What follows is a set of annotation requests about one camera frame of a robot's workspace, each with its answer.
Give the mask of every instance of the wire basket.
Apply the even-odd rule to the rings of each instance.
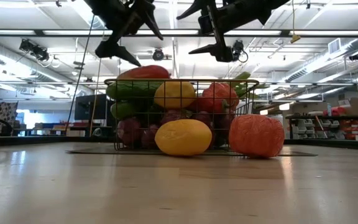
[[[207,151],[229,151],[231,121],[235,116],[252,113],[259,84],[257,80],[236,79],[107,79],[104,83],[108,86],[107,95],[114,101],[114,149],[140,152],[159,151],[155,133],[161,125],[177,119],[204,122],[213,134]]]

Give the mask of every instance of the table surface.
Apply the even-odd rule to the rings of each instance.
[[[66,154],[109,143],[0,147],[0,223],[358,223],[358,150],[249,160]]]

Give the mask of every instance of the ceiling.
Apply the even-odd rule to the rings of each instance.
[[[358,30],[358,0],[311,0],[310,2],[311,8],[307,9],[306,0],[294,0],[295,18],[293,18],[291,2],[288,2],[287,5],[272,12],[272,16],[266,25],[263,26],[256,20],[238,29],[292,29],[294,19],[295,29]],[[55,0],[0,1],[0,29],[90,28],[92,14],[89,8],[81,5],[84,4],[83,0],[60,1],[60,3],[62,7],[57,7]],[[191,3],[191,0],[156,0],[155,18],[159,28],[199,29],[199,13],[194,13],[180,21],[172,19],[183,13]],[[47,71],[55,72],[71,80],[78,78],[77,75],[73,75],[73,71],[75,71],[73,62],[82,60],[88,38],[78,38],[77,51],[76,38],[26,37],[26,39],[48,48],[48,53],[59,59],[60,62],[56,60],[52,63],[51,61],[42,63],[44,67],[47,66]],[[209,54],[188,54],[193,49],[215,43],[213,37],[175,37],[174,39],[166,37],[163,41],[156,37],[123,37],[120,44],[125,46],[130,53],[138,56],[147,57],[155,48],[162,48],[163,52],[168,55],[175,54],[178,78],[235,77],[239,72],[248,71],[252,72],[252,78],[259,79],[262,82],[277,82],[277,78],[274,77],[275,74],[287,73],[302,65],[307,60],[327,50],[328,43],[335,38],[303,37],[298,42],[291,44],[289,43],[291,38],[225,37],[227,45],[232,45],[238,39],[241,39],[247,46],[246,52],[248,52],[249,59],[246,63],[222,63],[216,62],[214,57]],[[0,37],[0,46],[10,52],[23,55],[23,52],[19,50],[21,40],[22,37]],[[82,74],[84,79],[88,77],[96,81],[96,77],[100,73],[101,80],[104,80],[105,78],[116,77],[121,72],[134,68],[134,66],[118,58],[103,59],[99,67],[99,59],[95,56],[94,50],[101,40],[101,37],[89,38],[85,57],[86,65]],[[41,66],[30,55],[24,55],[24,58],[34,63],[33,68]],[[140,63],[142,65],[161,65],[173,73],[172,60],[155,62],[147,59],[140,60]],[[349,61],[347,66],[356,64],[358,62]],[[328,76],[343,69],[343,58],[336,58],[329,65],[314,72],[324,73],[324,76]],[[303,82],[317,82],[317,78],[321,78],[321,76],[308,75],[308,79],[303,80]]]

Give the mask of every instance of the shelf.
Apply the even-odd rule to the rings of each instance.
[[[358,119],[358,116],[317,116],[318,119],[350,120]],[[316,116],[287,116],[285,119],[316,119]]]

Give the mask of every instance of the plastic fruit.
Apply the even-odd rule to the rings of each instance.
[[[158,148],[171,156],[194,156],[207,150],[212,132],[201,121],[180,119],[170,121],[155,134]]]
[[[142,66],[133,68],[122,74],[117,79],[133,79],[133,78],[170,78],[167,69],[158,65]]]
[[[180,109],[196,100],[196,92],[190,82],[165,82],[154,94],[154,102],[166,109]]]
[[[277,119],[247,114],[234,118],[229,132],[233,151],[249,157],[275,157],[284,143],[284,129]]]

